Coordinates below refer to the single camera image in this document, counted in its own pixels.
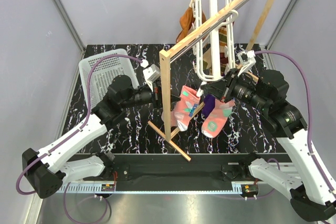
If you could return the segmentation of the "pink dotted sock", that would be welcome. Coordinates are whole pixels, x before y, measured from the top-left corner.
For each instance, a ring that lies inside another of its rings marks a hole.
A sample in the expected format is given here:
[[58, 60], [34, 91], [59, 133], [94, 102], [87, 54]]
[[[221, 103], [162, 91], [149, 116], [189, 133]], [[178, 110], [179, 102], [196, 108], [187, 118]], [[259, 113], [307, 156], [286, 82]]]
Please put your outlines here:
[[199, 103], [200, 97], [197, 96], [197, 91], [188, 86], [183, 86], [180, 100], [171, 111], [171, 126], [177, 126], [180, 131], [186, 131]]
[[216, 137], [225, 126], [234, 105], [234, 100], [225, 103], [216, 99], [213, 110], [202, 125], [202, 133], [209, 138]]

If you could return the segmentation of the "striped beige sock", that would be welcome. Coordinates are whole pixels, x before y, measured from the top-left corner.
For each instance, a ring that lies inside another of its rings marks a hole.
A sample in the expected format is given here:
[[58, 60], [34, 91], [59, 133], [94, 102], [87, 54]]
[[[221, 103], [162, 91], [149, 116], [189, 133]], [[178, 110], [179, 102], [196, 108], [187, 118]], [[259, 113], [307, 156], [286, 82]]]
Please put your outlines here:
[[224, 76], [230, 69], [236, 67], [234, 43], [228, 39], [227, 26], [223, 25], [218, 30], [220, 72]]
[[208, 70], [212, 67], [212, 51], [211, 48], [203, 50], [203, 70]]

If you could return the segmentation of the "white clip hanger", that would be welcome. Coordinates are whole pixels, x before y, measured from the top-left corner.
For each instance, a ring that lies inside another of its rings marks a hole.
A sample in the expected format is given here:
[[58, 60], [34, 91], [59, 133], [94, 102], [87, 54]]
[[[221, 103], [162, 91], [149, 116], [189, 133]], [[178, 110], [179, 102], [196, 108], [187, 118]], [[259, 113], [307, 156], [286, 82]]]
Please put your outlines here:
[[[213, 17], [221, 7], [230, 4], [232, 0], [191, 0], [190, 6], [193, 9], [195, 22], [192, 25], [193, 29], [200, 27], [204, 22], [202, 21], [202, 5], [205, 4], [209, 8], [209, 16]], [[202, 84], [214, 82], [222, 78], [221, 67], [219, 60], [219, 37], [218, 30], [221, 26], [226, 25], [228, 30], [228, 39], [234, 43], [233, 23], [238, 17], [238, 12], [233, 10], [229, 13], [221, 23], [205, 35], [200, 41], [193, 46], [193, 54], [196, 56], [196, 63], [194, 63], [195, 72], [201, 79]], [[203, 70], [203, 50], [211, 48], [212, 51], [212, 67], [208, 70]]]

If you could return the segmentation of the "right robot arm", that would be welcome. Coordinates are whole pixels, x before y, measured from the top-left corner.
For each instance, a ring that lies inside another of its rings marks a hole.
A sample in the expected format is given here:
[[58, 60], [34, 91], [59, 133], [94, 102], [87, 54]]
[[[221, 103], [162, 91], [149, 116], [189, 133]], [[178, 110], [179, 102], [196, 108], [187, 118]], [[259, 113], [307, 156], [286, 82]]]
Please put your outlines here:
[[239, 162], [238, 173], [244, 180], [256, 178], [284, 195], [294, 211], [305, 221], [327, 222], [335, 215], [335, 185], [312, 143], [308, 126], [300, 111], [286, 101], [289, 84], [276, 70], [265, 70], [256, 83], [246, 73], [232, 69], [218, 81], [202, 84], [201, 89], [222, 102], [232, 99], [252, 106], [260, 113], [264, 128], [284, 148], [299, 178], [269, 165], [257, 154]]

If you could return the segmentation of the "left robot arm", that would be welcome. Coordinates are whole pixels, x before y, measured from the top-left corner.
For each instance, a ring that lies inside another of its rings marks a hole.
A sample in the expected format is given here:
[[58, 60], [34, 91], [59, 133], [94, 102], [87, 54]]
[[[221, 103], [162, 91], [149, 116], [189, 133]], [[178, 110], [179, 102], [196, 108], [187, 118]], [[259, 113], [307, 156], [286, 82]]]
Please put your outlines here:
[[88, 107], [88, 114], [72, 130], [38, 151], [32, 148], [22, 154], [22, 168], [16, 189], [20, 194], [20, 180], [25, 177], [39, 198], [56, 193], [63, 184], [98, 177], [103, 180], [113, 175], [113, 159], [108, 154], [71, 161], [71, 158], [88, 143], [111, 130], [125, 118], [127, 108], [152, 104], [157, 110], [163, 107], [160, 77], [149, 77], [147, 84], [132, 86], [130, 77], [119, 75], [108, 86], [102, 100]]

